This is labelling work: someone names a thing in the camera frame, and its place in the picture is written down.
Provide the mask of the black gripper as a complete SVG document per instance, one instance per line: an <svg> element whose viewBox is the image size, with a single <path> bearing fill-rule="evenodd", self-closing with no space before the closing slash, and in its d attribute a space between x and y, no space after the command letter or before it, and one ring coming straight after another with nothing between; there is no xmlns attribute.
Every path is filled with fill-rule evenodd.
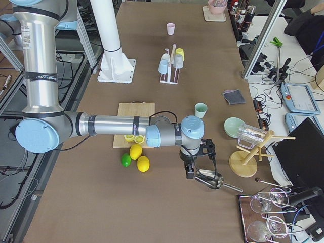
<svg viewBox="0 0 324 243"><path fill-rule="evenodd" d="M184 148L180 149L179 155L184 162L186 179L193 179L195 176L195 162L197 157L189 154Z"/></svg>

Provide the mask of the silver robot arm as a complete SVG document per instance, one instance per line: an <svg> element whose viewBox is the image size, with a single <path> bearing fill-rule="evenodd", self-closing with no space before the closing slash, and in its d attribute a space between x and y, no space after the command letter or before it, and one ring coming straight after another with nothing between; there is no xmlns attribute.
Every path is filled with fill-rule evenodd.
<svg viewBox="0 0 324 243"><path fill-rule="evenodd" d="M55 149L76 136L144 135L149 147L179 146L186 177L195 178L197 157L203 155L204 123L193 115L180 123L162 117L88 115L59 105L55 30L60 24L77 28L76 1L13 1L21 25L27 106L15 130L18 143L33 153Z"/></svg>

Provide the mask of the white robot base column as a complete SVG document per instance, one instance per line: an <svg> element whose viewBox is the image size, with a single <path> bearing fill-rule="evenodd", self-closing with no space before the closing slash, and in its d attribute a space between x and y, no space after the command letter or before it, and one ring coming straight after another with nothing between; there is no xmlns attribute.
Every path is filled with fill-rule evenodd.
<svg viewBox="0 0 324 243"><path fill-rule="evenodd" d="M130 84L136 60L122 51L112 1L93 0L91 7L104 51L98 81Z"/></svg>

